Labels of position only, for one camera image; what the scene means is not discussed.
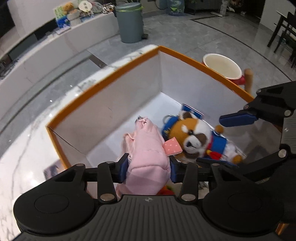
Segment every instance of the wooden stick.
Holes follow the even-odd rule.
[[[244,70],[244,78],[246,80],[246,83],[244,85],[244,89],[249,94],[251,94],[251,91],[252,91],[253,76],[254,76],[254,73],[253,73],[253,71],[251,69],[245,69]]]

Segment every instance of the chair leg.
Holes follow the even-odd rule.
[[[282,41],[283,41],[283,39],[284,39],[284,35],[285,35],[285,33],[283,32],[283,33],[281,34],[281,37],[279,38],[279,43],[278,43],[276,49],[274,50],[274,53],[278,50],[279,46],[281,45],[281,43],[282,43]]]
[[[296,65],[296,57],[294,57],[294,61],[293,61],[293,63],[292,63],[291,68],[293,68],[294,65]]]

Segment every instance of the white marble countertop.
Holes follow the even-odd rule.
[[[15,200],[24,192],[44,182],[43,171],[59,160],[45,129],[48,122],[87,88],[154,48],[155,45],[148,45],[128,54],[82,81],[79,87],[73,87],[63,98],[45,109],[11,144],[0,159],[1,241],[12,240],[20,233],[12,210]]]

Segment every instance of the pink fabric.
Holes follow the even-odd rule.
[[[165,150],[167,156],[177,155],[183,151],[175,137],[166,141],[163,144],[163,149]]]
[[[137,120],[135,131],[123,139],[129,167],[125,183],[116,187],[117,195],[156,195],[170,178],[170,161],[158,127],[148,118]]]

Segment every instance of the red and white bowl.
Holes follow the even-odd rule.
[[[202,58],[202,63],[237,85],[245,84],[245,78],[240,67],[226,56],[208,53]]]

